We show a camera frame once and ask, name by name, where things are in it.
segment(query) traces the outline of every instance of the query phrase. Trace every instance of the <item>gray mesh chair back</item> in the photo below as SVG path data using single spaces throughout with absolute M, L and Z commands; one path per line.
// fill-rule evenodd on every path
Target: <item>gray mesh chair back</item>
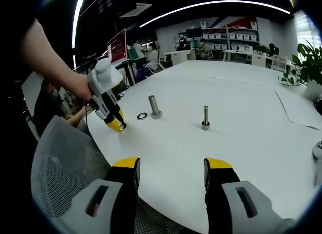
M 110 165 L 93 139 L 55 116 L 39 140 L 31 171 L 35 204 L 48 217 L 64 215 L 72 198 Z

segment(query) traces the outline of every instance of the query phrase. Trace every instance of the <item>white round table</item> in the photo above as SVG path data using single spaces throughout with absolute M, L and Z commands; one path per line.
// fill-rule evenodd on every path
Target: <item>white round table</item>
M 312 148 L 321 131 L 292 123 L 274 89 L 279 72 L 246 64 L 187 61 L 124 91 L 127 127 L 118 133 L 95 113 L 89 131 L 112 165 L 141 158 L 139 196 L 184 227 L 208 233 L 205 157 L 233 165 L 272 201 L 282 218 L 299 218 L 314 194 Z M 163 112 L 151 118 L 148 96 Z M 210 129 L 204 131 L 203 106 Z M 149 116 L 138 120 L 138 114 Z

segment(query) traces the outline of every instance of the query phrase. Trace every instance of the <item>red screen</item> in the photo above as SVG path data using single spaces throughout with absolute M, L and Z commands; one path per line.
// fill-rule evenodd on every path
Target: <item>red screen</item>
M 107 43 L 107 51 L 112 63 L 126 58 L 125 30 L 122 30 Z

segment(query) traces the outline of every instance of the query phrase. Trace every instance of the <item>face mask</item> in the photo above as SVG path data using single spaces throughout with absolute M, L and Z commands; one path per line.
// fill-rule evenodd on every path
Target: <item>face mask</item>
M 52 96 L 56 99 L 58 97 L 59 93 L 57 89 L 54 89 Z

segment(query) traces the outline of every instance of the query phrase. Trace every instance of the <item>computer monitor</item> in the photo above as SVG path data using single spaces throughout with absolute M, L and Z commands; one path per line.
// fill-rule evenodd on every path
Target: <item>computer monitor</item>
M 107 54 L 111 59 L 112 65 L 121 63 L 127 60 L 127 45 L 125 29 L 115 35 L 107 43 Z

